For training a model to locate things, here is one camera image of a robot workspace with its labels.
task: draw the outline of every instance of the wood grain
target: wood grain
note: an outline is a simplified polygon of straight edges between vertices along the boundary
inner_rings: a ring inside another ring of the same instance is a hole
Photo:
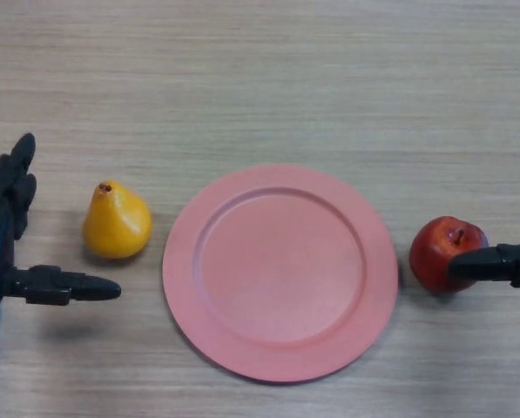
[[[120,282],[121,300],[4,302],[4,418],[520,417],[520,291],[443,303],[403,266],[376,346],[322,381],[269,387],[200,359],[170,320],[160,261],[204,185],[264,162],[322,169],[380,211],[403,264],[442,214],[520,242],[520,0],[0,0],[0,152],[37,137],[21,266]],[[152,242],[94,264],[96,182],[149,202]]]

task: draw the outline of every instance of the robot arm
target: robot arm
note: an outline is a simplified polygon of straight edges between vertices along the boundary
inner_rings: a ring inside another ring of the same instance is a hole
[[[27,303],[68,305],[74,300],[111,300],[121,294],[114,281],[83,273],[63,272],[58,266],[14,266],[14,242],[27,227],[27,212],[37,181],[28,170],[35,155],[35,138],[24,135],[10,154],[0,156],[0,317],[4,297],[25,298]]]

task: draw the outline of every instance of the red apple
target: red apple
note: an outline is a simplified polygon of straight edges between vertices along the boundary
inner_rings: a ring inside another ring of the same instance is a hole
[[[442,216],[431,220],[416,235],[409,252],[410,268],[431,293],[457,293],[476,282],[450,278],[449,261],[458,254],[486,246],[488,239],[478,226]]]

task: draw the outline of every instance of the pear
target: pear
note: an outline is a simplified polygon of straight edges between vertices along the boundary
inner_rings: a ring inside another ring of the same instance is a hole
[[[116,180],[95,187],[83,224],[85,245],[93,253],[106,259],[131,257],[151,234],[151,212],[137,194]]]

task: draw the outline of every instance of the plate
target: plate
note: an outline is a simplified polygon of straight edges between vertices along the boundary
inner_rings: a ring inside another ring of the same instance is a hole
[[[217,180],[184,208],[163,285],[187,339],[251,379],[308,381],[359,358],[392,314],[388,228],[350,185],[295,165]]]

